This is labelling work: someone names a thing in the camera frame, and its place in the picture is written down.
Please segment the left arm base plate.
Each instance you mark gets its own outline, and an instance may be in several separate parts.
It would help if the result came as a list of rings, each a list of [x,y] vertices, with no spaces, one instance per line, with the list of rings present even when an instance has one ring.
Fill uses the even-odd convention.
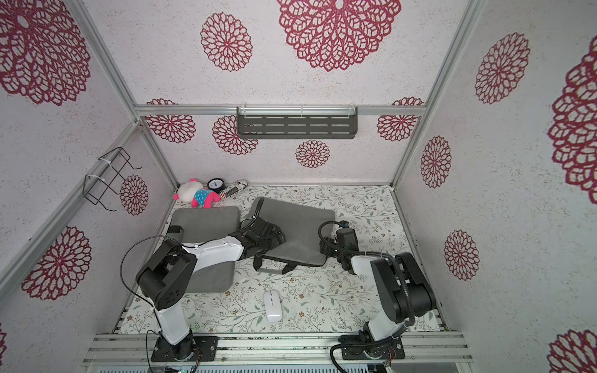
[[[211,362],[215,360],[218,348],[218,337],[194,337],[189,334],[174,345],[163,336],[158,337],[155,343],[151,362],[186,362],[199,361]]]

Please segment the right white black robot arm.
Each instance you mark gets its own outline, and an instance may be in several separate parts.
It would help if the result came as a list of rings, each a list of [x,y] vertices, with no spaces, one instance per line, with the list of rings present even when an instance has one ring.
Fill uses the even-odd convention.
[[[346,221],[320,225],[320,253],[334,258],[346,272],[374,280],[381,310],[355,336],[344,335],[330,349],[330,358],[339,372],[335,352],[343,359],[372,360],[405,358],[402,335],[418,317],[432,311],[437,301],[432,288],[411,253],[390,255],[359,250],[356,232]]]

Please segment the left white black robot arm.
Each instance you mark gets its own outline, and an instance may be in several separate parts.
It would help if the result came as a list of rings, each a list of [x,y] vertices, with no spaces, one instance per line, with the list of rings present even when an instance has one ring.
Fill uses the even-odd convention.
[[[263,197],[257,199],[247,223],[240,222],[239,210],[233,206],[174,212],[161,246],[135,278],[139,298],[152,306],[161,328],[154,349],[148,352],[149,363],[213,361],[218,340],[195,340],[183,314],[183,296],[197,272],[263,256],[286,242],[279,226],[261,218],[264,202]]]

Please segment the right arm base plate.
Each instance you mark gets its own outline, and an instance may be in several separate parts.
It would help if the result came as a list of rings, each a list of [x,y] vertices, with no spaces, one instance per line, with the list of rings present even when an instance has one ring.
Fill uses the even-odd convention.
[[[402,360],[406,354],[402,340],[389,337],[387,340],[363,342],[356,335],[342,335],[339,340],[344,360]]]

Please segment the white computer mouse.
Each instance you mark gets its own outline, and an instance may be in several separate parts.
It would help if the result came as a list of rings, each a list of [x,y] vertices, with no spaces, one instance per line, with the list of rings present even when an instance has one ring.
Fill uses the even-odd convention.
[[[270,324],[279,323],[283,318],[283,309],[279,292],[270,290],[264,294],[266,320]]]

